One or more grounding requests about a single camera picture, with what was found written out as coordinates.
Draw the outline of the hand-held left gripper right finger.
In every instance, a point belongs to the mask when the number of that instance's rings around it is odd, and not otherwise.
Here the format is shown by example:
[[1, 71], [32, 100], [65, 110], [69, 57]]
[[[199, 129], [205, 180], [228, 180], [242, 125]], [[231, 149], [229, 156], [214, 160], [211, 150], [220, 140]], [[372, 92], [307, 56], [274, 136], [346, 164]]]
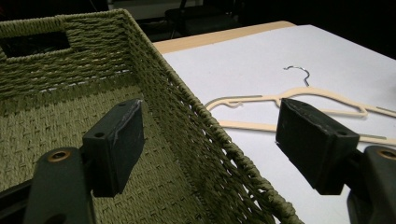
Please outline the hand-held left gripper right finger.
[[312, 105], [284, 98], [276, 144], [321, 195], [338, 195], [361, 182], [357, 150], [360, 136]]

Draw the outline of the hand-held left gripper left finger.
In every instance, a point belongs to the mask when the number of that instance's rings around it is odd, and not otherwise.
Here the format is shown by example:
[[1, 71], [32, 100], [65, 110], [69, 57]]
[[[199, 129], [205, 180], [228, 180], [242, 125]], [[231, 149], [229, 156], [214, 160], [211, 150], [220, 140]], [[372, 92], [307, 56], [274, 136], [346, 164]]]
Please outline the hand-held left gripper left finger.
[[114, 105], [82, 138], [95, 197], [114, 197], [126, 187], [145, 144], [141, 104]]

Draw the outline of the beige clothes hanger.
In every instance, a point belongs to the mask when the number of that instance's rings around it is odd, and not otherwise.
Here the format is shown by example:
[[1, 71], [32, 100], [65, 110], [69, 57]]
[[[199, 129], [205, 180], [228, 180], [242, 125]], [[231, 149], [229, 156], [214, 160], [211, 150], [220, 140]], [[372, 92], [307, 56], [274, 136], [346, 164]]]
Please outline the beige clothes hanger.
[[[302, 95], [311, 95], [318, 96], [322, 98], [327, 98], [338, 102], [342, 105], [346, 105], [349, 107], [355, 108], [355, 111], [341, 111], [341, 110], [331, 110], [331, 109], [320, 109], [321, 112], [327, 115], [335, 115], [335, 116], [343, 116], [343, 117], [352, 117], [352, 118], [365, 118], [368, 116], [369, 112], [374, 112], [379, 115], [391, 117], [396, 119], [396, 111], [386, 109], [380, 106], [367, 105], [364, 103], [358, 103], [351, 99], [346, 98], [340, 94], [335, 92], [323, 90], [320, 88], [312, 87], [308, 83], [308, 79], [310, 78], [310, 73], [308, 70], [302, 68], [301, 66], [290, 65], [284, 67], [284, 70], [289, 69], [299, 69], [306, 73], [304, 78], [305, 87], [292, 88], [287, 91], [284, 91], [280, 94], [276, 95], [245, 95], [245, 96], [225, 96], [216, 98], [214, 100], [209, 101], [205, 104], [205, 108], [208, 111], [211, 111], [217, 106], [226, 105], [230, 108], [236, 108], [244, 103], [257, 103], [257, 102], [274, 102], [277, 107], [280, 108], [281, 99], [290, 98], [293, 96], [302, 96]], [[276, 132], [275, 124], [264, 124], [264, 123], [254, 123], [254, 122], [243, 122], [243, 121], [232, 121], [232, 120], [220, 120], [220, 126], [225, 128], [232, 129], [241, 129], [241, 130], [252, 130], [252, 131], [261, 131], [261, 132]], [[360, 134], [360, 141], [363, 143], [373, 143], [380, 144], [386, 146], [394, 146], [396, 147], [396, 139], [389, 138], [386, 136], [372, 135], [372, 134]]]

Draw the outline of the green woven basket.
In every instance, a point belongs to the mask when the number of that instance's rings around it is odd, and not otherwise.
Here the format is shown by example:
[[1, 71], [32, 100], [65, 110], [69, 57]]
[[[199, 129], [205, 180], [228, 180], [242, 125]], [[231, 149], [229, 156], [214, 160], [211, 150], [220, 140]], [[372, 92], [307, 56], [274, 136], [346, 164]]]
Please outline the green woven basket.
[[303, 224], [124, 9], [2, 21], [0, 38], [58, 32], [67, 49], [0, 48], [0, 190], [33, 175], [119, 102], [142, 100], [145, 147], [101, 224]]

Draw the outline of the white table cover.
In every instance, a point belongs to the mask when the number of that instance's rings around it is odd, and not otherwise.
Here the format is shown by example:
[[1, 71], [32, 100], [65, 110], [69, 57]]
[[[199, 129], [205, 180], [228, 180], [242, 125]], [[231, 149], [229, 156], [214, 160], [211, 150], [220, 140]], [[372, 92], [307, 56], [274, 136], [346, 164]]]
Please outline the white table cover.
[[[157, 50], [207, 103], [316, 87], [396, 111], [396, 61], [311, 25], [266, 25], [159, 42]], [[273, 133], [229, 130], [305, 224], [349, 224], [347, 197], [315, 192]]]

